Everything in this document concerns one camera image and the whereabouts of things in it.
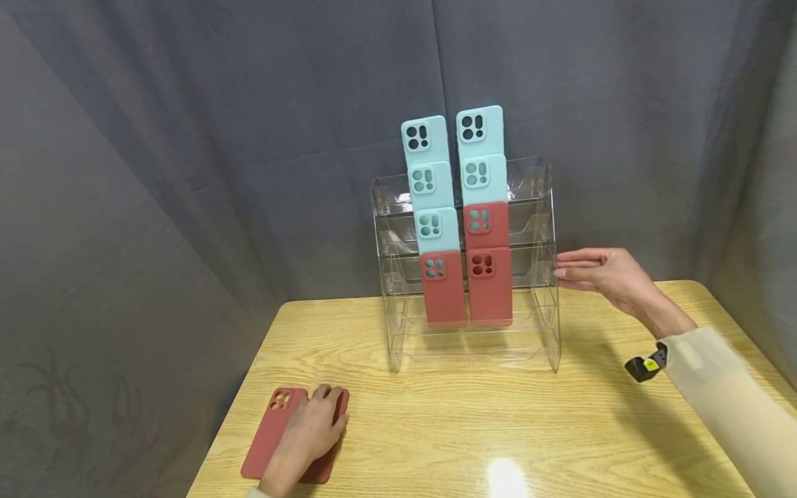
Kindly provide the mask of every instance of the beige sleeve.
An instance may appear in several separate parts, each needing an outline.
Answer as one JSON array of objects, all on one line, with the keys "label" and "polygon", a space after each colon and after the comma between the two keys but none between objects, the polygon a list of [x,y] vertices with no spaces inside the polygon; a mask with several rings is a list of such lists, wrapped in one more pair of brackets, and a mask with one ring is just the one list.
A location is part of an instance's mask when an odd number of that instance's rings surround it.
[{"label": "beige sleeve", "polygon": [[252,488],[246,493],[246,498],[269,498],[269,495],[257,488]]},{"label": "beige sleeve", "polygon": [[665,371],[759,498],[797,496],[797,420],[710,328],[661,341]]}]

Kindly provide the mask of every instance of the red phone case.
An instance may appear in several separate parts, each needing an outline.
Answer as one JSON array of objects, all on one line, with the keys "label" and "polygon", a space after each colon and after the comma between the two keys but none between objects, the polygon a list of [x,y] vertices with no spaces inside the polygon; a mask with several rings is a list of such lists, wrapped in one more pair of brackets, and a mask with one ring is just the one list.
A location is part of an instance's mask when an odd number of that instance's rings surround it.
[{"label": "red phone case", "polygon": [[509,206],[506,202],[468,204],[462,213],[465,247],[509,247]]},{"label": "red phone case", "polygon": [[[282,433],[288,425],[293,411],[299,406],[302,397],[307,396],[307,391],[296,387],[278,387],[275,389],[269,400],[268,407],[265,409],[260,427],[246,454],[244,465],[241,467],[241,475],[253,479],[263,477],[265,467],[269,464],[274,450],[280,444]],[[344,392],[338,398],[338,404],[332,423],[337,422],[338,417],[346,413],[349,392]],[[313,461],[307,472],[301,477],[301,482],[323,484],[329,480],[332,474],[332,463],[335,460],[340,442],[332,447],[329,452],[321,458]]]},{"label": "red phone case", "polygon": [[424,253],[418,258],[423,282],[426,321],[432,328],[461,328],[465,312],[465,279],[459,251]]},{"label": "red phone case", "polygon": [[468,257],[470,319],[478,327],[512,323],[512,255],[509,247],[471,249]]}]

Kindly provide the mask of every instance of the gray backdrop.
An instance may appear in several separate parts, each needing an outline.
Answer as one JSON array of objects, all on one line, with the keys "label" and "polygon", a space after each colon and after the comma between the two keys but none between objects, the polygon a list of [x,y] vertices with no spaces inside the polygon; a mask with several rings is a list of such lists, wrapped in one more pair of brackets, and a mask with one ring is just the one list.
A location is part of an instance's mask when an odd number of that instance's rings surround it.
[{"label": "gray backdrop", "polygon": [[794,10],[0,0],[0,496],[183,496],[278,306],[379,292],[399,124],[486,104],[561,248],[709,283],[797,382]]}]

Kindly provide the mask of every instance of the wood grain surface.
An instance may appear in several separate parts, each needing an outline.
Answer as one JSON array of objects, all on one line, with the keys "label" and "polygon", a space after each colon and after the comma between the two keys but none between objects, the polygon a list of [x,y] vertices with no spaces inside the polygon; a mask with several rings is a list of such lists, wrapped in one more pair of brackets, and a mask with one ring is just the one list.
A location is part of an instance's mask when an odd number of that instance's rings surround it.
[{"label": "wood grain surface", "polygon": [[[795,414],[797,394],[701,285],[660,287],[714,327],[764,389]],[[189,491],[242,498],[240,476],[272,391],[320,382],[351,391],[351,421],[325,485],[294,496],[561,498],[751,496],[665,375],[623,369],[654,341],[601,296],[560,292],[559,372],[501,366],[391,372],[381,298],[281,308]]]}]

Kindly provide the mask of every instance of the acrylic shelf tier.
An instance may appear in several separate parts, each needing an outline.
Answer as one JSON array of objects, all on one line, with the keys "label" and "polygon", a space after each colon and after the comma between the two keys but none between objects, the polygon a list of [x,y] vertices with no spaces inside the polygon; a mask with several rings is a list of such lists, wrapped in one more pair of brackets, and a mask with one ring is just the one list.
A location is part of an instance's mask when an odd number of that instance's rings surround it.
[{"label": "acrylic shelf tier", "polygon": [[[454,170],[454,197],[461,223],[461,192]],[[556,370],[559,293],[553,276],[556,224],[551,168],[543,158],[507,162],[509,248],[512,254],[512,324],[438,330],[426,322],[412,203],[406,175],[376,178],[371,188],[379,272],[391,365],[438,369],[500,364]],[[464,234],[460,240],[465,264]]]}]

